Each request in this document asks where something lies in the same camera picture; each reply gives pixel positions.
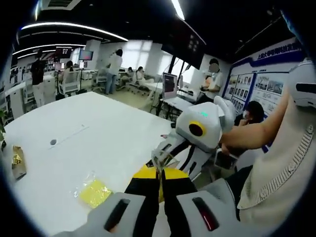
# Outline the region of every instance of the cable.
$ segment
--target cable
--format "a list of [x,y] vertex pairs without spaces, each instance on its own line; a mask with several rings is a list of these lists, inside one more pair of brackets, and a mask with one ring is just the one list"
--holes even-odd
[[[170,67],[170,65],[171,65],[171,63],[163,70],[162,74],[160,75],[159,81],[157,82],[157,85],[156,85],[156,88],[155,88],[155,91],[154,91],[154,95],[156,95],[156,91],[157,91],[157,88],[158,88],[158,83],[161,81],[163,73]],[[155,101],[155,97],[154,97],[153,102],[152,102],[152,104],[150,106],[149,113],[152,112],[152,107],[153,107],[154,101]]]

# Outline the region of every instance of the white robot shell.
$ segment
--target white robot shell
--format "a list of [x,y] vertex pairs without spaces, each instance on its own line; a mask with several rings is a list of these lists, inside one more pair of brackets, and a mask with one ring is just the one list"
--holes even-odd
[[312,61],[302,62],[289,72],[288,88],[297,106],[316,108],[316,69]]

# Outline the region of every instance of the woman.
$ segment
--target woman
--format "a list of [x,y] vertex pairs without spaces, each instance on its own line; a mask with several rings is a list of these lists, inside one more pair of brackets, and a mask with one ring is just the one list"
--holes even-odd
[[73,64],[72,61],[68,61],[66,63],[66,67],[65,67],[64,71],[61,73],[60,78],[59,78],[60,83],[63,83],[63,80],[65,78],[67,78],[67,76],[69,75],[69,72],[73,72],[74,71],[73,66],[74,66],[74,64]]
[[133,71],[132,67],[129,67],[127,69],[127,73],[125,73],[123,76],[121,76],[117,90],[121,90],[121,89],[125,88],[126,83],[130,82],[131,78],[133,78],[133,75],[134,75],[134,71]]
[[144,78],[144,68],[143,67],[139,67],[133,77],[133,83],[134,84],[139,84],[139,85],[144,85],[145,83],[154,83],[155,80],[154,79],[148,79],[146,80]]
[[107,73],[107,83],[105,87],[105,94],[113,94],[115,91],[115,86],[119,74],[119,69],[122,65],[123,59],[123,50],[117,50],[111,57],[107,68],[109,71]]

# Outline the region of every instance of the ceiling light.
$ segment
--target ceiling light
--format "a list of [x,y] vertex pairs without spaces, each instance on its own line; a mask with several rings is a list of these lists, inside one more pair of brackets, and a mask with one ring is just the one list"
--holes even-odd
[[84,25],[79,25],[79,24],[74,24],[74,23],[68,23],[68,22],[41,22],[41,23],[34,23],[34,24],[30,24],[27,25],[25,27],[23,27],[21,30],[27,29],[27,28],[32,28],[32,27],[37,27],[37,26],[72,26],[72,27],[79,27],[79,28],[84,28],[84,29],[88,29],[88,30],[92,30],[92,31],[97,31],[100,33],[104,33],[113,37],[116,37],[120,40],[124,40],[124,41],[128,41],[128,39],[125,39],[121,36],[115,35],[113,33],[107,32],[107,31],[103,31],[94,27],[90,27],[90,26],[84,26]]
[[171,0],[171,1],[172,1],[172,4],[173,4],[174,8],[176,9],[177,15],[178,15],[182,20],[185,21],[184,15],[183,15],[183,12],[182,12],[182,9],[181,9],[181,7],[180,7],[180,4],[179,4],[178,0]]
[[79,47],[85,47],[84,44],[71,44],[71,43],[56,43],[56,44],[46,44],[46,45],[40,45],[40,46],[34,46],[34,47],[30,47],[30,48],[25,48],[25,49],[22,49],[20,51],[17,51],[15,53],[12,53],[12,55],[15,55],[17,53],[20,53],[20,52],[23,52],[23,51],[26,51],[26,50],[30,50],[30,49],[34,49],[34,48],[42,48],[42,47],[50,47],[50,46],[79,46]]
[[[55,49],[53,49],[53,50],[45,50],[45,51],[43,51],[43,53],[55,52],[55,51],[56,51]],[[20,59],[20,58],[25,58],[25,57],[27,57],[27,56],[31,56],[31,55],[34,55],[34,54],[37,54],[37,52],[35,52],[35,53],[29,53],[29,54],[23,55],[23,56],[21,56],[21,57],[18,57],[18,59]]]

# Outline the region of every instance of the robot eye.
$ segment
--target robot eye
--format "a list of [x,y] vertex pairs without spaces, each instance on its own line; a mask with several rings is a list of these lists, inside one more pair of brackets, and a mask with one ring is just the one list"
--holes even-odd
[[194,136],[201,137],[204,129],[199,124],[191,123],[189,125],[189,130]]

